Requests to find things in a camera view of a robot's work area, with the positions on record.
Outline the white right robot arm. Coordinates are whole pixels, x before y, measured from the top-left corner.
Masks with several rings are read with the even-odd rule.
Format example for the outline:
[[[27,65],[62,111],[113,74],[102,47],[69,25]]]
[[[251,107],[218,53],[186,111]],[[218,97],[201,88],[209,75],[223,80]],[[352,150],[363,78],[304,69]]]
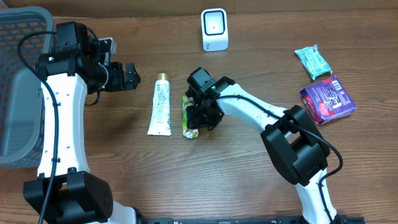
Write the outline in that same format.
[[[190,129],[214,129],[229,115],[259,132],[277,172],[294,185],[307,223],[338,223],[326,178],[327,157],[336,149],[320,134],[308,113],[300,106],[273,106],[252,96],[228,77],[215,80],[203,68],[187,78],[186,96]]]

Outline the green yellow drink carton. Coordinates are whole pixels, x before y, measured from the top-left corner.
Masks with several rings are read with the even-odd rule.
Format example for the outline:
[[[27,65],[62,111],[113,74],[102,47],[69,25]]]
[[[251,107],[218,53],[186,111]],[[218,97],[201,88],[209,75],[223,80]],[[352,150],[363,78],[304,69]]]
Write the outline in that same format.
[[[187,107],[193,105],[192,97],[182,97],[182,134],[187,139],[196,139],[199,137],[198,129],[190,129],[187,126]]]

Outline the white tube gold cap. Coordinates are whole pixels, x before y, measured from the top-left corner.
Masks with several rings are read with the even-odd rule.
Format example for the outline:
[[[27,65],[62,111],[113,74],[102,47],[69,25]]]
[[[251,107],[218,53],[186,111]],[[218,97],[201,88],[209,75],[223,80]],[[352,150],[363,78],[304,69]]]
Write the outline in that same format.
[[[166,73],[157,74],[152,100],[149,136],[170,136],[170,81]]]

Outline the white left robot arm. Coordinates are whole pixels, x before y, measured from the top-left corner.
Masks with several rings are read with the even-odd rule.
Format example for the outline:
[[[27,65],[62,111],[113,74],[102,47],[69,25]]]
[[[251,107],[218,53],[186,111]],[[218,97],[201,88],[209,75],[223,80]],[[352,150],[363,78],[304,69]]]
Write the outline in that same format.
[[[113,199],[109,184],[90,172],[84,143],[86,97],[133,90],[133,63],[112,62],[115,41],[86,25],[58,24],[55,48],[32,67],[44,96],[44,145],[37,178],[23,186],[40,223],[143,223],[139,211]]]

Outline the red purple floral liner pack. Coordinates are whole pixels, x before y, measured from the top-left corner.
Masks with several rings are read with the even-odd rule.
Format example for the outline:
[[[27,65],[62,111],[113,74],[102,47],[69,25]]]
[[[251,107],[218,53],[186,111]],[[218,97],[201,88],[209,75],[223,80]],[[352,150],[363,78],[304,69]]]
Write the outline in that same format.
[[[300,98],[317,124],[348,116],[357,109],[336,76],[302,88]]]

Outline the teal wipes packet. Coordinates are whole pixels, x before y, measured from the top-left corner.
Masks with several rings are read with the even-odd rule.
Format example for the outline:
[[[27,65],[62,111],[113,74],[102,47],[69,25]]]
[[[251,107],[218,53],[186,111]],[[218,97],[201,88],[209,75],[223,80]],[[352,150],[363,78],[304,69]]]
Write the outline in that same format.
[[[329,66],[328,62],[318,51],[317,44],[295,50],[295,54],[299,57],[301,63],[307,70],[312,80],[316,80],[319,76],[325,73],[333,73],[333,70]]]

